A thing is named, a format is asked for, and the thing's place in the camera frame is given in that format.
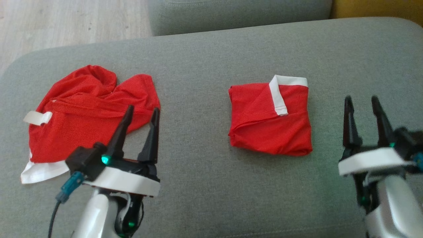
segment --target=green led light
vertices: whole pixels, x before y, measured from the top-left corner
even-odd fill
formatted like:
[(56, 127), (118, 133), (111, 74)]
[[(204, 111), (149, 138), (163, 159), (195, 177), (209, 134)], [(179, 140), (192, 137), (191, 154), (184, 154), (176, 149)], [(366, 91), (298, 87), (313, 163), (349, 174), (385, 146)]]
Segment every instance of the green led light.
[(365, 196), (361, 197), (361, 205), (365, 206), (368, 205), (369, 201), (367, 200), (367, 198)]
[(103, 156), (102, 156), (102, 162), (103, 162), (105, 165), (110, 164), (110, 162), (111, 162), (111, 157), (110, 157), (110, 156), (108, 156), (108, 155), (103, 155)]

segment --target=yellow cushion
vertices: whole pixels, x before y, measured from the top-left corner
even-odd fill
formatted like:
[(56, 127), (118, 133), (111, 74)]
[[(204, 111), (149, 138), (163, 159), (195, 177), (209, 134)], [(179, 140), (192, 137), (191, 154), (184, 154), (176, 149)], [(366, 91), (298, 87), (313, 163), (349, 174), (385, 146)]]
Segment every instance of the yellow cushion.
[(333, 0), (331, 18), (401, 17), (423, 26), (423, 0)]

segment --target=crumpled red shirt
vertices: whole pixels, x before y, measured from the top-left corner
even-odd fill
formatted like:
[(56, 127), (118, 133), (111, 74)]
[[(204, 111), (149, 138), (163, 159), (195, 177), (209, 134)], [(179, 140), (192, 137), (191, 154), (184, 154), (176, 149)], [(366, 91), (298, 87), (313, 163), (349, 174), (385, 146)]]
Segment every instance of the crumpled red shirt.
[(37, 108), (52, 112), (47, 124), (29, 126), (33, 163), (65, 160), (78, 146), (109, 142), (130, 104), (128, 133), (148, 123), (159, 98), (150, 75), (135, 75), (116, 86), (116, 74), (88, 65), (55, 83)]

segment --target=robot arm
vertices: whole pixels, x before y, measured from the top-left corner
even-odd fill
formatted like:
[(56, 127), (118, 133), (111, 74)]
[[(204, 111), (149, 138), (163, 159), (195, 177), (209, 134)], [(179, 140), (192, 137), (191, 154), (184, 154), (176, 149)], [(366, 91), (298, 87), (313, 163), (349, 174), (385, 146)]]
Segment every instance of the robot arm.
[(56, 197), (58, 204), (66, 202), (81, 183), (94, 187), (73, 238), (132, 237), (144, 217), (143, 198), (159, 194), (155, 164), (160, 111), (153, 111), (150, 131), (136, 161), (124, 159), (122, 150), (133, 111), (130, 105), (107, 147), (99, 142), (93, 148), (78, 147), (66, 159), (72, 176)]
[(421, 132), (405, 128), (392, 131), (376, 96), (372, 97), (377, 119), (377, 146), (363, 146), (354, 121), (350, 97), (345, 98), (341, 176), (352, 175), (357, 203), (366, 211), (368, 238), (417, 238), (423, 234), (423, 212), (405, 181), (406, 172), (423, 172)]

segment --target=wooden floor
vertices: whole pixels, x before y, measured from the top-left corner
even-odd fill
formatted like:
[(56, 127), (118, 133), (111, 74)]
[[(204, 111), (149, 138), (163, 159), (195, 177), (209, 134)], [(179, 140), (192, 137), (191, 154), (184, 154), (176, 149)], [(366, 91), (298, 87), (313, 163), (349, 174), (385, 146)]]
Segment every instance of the wooden floor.
[(147, 0), (0, 0), (0, 75), (41, 49), (151, 36)]

